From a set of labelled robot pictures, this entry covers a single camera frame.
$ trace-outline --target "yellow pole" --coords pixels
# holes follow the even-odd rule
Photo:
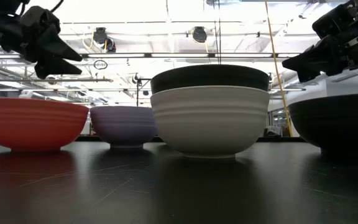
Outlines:
[[[272,43],[273,58],[274,58],[274,65],[275,65],[275,68],[276,68],[277,81],[278,81],[278,85],[280,86],[281,96],[283,97],[284,112],[285,112],[285,117],[287,118],[288,129],[290,130],[290,136],[292,137],[292,128],[291,128],[290,117],[289,117],[289,115],[288,115],[288,110],[287,110],[287,101],[285,100],[285,94],[284,94],[284,91],[283,91],[283,87],[282,87],[282,85],[281,85],[280,75],[278,74],[277,58],[276,58],[276,52],[275,52],[275,50],[274,50],[274,42],[273,42],[273,34],[272,34],[272,25],[271,25],[271,23],[270,23],[269,7],[268,7],[268,5],[267,5],[267,0],[265,0],[265,7],[266,7],[267,22],[268,22],[268,30],[269,30],[269,32],[270,32],[270,41],[271,41],[271,43]]]

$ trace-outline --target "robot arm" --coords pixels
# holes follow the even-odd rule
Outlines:
[[[41,79],[52,74],[81,74],[81,70],[64,59],[82,61],[58,34],[60,21],[51,11],[31,7],[23,16],[15,15],[20,4],[30,0],[0,0],[0,45],[37,62],[35,72]]]
[[[325,72],[328,76],[358,68],[358,1],[334,8],[313,24],[320,41],[302,54],[285,60],[285,68],[298,72],[301,83]]]

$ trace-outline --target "ceiling light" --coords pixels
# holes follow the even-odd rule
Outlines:
[[[15,90],[15,89],[0,89],[0,91],[19,91],[19,90]]]
[[[27,91],[54,91],[54,90],[52,90],[52,89],[33,89],[33,90],[28,89]]]
[[[139,58],[144,54],[88,54],[89,58]]]
[[[19,59],[22,58],[20,55],[13,55],[13,54],[1,54],[0,59]]]
[[[225,57],[238,57],[238,58],[270,58],[272,54],[222,54],[222,58]]]
[[[57,91],[88,91],[88,89],[56,89]]]
[[[299,54],[279,54],[278,57],[296,57]]]
[[[51,98],[53,100],[58,100],[58,101],[69,101],[69,99],[61,97],[61,96],[48,96],[48,98]]]
[[[39,96],[39,97],[45,97],[44,95],[41,95],[39,93],[33,93],[35,96]]]
[[[190,58],[190,57],[195,57],[195,58],[204,58],[204,57],[208,57],[208,54],[152,54],[153,58]]]
[[[207,35],[204,27],[195,27],[193,30],[193,40],[197,43],[203,44],[206,42]]]

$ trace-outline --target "bowl base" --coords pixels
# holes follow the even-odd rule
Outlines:
[[[110,144],[110,149],[143,149],[143,144],[137,144],[137,145],[112,145],[112,144]]]
[[[235,154],[229,155],[200,155],[200,154],[188,154],[184,153],[184,157],[194,158],[194,159],[231,159],[235,158]]]
[[[21,149],[21,148],[11,148],[11,152],[57,152],[60,151],[60,147],[58,148],[31,148],[31,149]]]

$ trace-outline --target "black bowl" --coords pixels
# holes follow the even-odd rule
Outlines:
[[[358,153],[358,94],[305,100],[288,109],[300,136],[323,152]]]
[[[269,76],[238,65],[195,65],[162,72],[151,81],[152,93],[189,86],[227,85],[267,91]]]

